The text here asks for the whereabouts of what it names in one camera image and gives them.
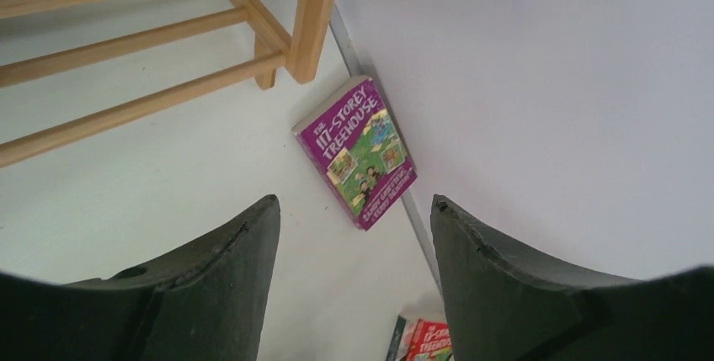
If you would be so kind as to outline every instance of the cover illustration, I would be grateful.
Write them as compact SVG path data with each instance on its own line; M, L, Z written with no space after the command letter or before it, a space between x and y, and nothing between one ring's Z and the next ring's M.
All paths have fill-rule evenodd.
M451 335L446 323L420 320L406 361L452 361Z
M354 223L369 230L416 179L371 78L296 135Z

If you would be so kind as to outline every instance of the red book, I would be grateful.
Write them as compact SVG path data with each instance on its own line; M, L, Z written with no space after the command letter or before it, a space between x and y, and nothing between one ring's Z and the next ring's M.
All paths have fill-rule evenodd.
M400 315L386 361L453 361L451 336L443 316Z
M451 335L446 323L420 319L409 345L407 361L452 360Z

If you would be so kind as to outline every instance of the purple book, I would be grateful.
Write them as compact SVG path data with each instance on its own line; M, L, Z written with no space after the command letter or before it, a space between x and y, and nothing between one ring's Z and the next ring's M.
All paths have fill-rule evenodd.
M353 77L293 128L352 221L369 230L417 178L370 77Z

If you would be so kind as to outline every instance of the floor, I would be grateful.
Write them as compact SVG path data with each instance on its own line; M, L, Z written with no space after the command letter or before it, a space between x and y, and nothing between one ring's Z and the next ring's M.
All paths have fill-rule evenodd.
M296 0L264 0L292 29ZM0 64L230 8L114 0L0 22ZM0 91L0 141L251 58L246 24ZM358 231L290 128L349 77L328 35L317 79L244 82L0 170L0 269L107 278L200 236L266 194L282 209L260 360L383 359L405 307L439 303L407 213Z

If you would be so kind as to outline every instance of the book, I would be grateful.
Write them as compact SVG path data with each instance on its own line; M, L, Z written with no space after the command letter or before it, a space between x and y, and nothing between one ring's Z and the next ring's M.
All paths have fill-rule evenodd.
M365 231L417 178L371 77L352 77L293 128L352 221Z
M400 315L386 361L454 361L449 327L443 317Z

